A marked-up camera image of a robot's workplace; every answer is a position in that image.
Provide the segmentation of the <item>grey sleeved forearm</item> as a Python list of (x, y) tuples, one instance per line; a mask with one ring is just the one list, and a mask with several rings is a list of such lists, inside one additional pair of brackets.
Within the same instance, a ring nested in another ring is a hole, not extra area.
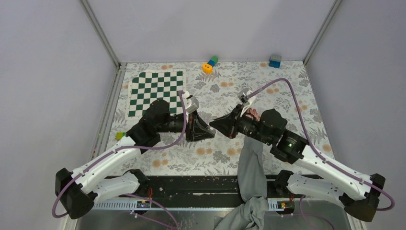
[(245, 137), (239, 156), (237, 182), (243, 203), (215, 226), (216, 230), (262, 230), (269, 210), (267, 179), (263, 169), (263, 144)]

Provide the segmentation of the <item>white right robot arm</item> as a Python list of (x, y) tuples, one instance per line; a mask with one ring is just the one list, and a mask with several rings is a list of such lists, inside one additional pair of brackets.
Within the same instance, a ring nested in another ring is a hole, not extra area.
[(270, 153), (282, 162), (297, 165), (320, 176), (312, 179), (282, 170), (274, 182), (278, 196), (312, 196), (343, 208), (347, 214), (371, 222), (378, 210), (385, 178), (377, 173), (358, 172), (312, 149), (309, 141), (285, 128), (287, 120), (275, 109), (266, 110), (256, 120), (243, 114), (237, 105), (231, 113), (216, 118), (210, 126), (228, 138), (243, 134), (271, 147)]

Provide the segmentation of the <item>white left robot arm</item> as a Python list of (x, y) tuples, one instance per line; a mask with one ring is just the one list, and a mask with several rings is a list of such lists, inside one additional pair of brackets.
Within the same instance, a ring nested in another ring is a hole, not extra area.
[(116, 168), (126, 161), (134, 159), (147, 150), (162, 150), (158, 147), (161, 133), (179, 133), (173, 143), (166, 145), (170, 148), (182, 138), (187, 142), (196, 142), (215, 137), (215, 130), (206, 124), (198, 115), (198, 101), (193, 97), (181, 105), (182, 114), (170, 115), (169, 103), (155, 100), (147, 108), (126, 135), (113, 147), (90, 162), (69, 171), (62, 168), (56, 173), (55, 194), (52, 215), (58, 215), (56, 207), (59, 203), (71, 219), (78, 219), (88, 213), (95, 204), (115, 196), (133, 193), (142, 197), (148, 192), (148, 183), (139, 179), (135, 172), (127, 172), (115, 179), (108, 179)]

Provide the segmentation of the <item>person's hand with painted nails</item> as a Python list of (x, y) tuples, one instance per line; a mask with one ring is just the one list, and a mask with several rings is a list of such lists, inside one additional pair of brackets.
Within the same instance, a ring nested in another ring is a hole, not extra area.
[(257, 110), (255, 110), (255, 109), (249, 108), (246, 111), (245, 116), (247, 116), (253, 120), (260, 121), (260, 115), (258, 114)]

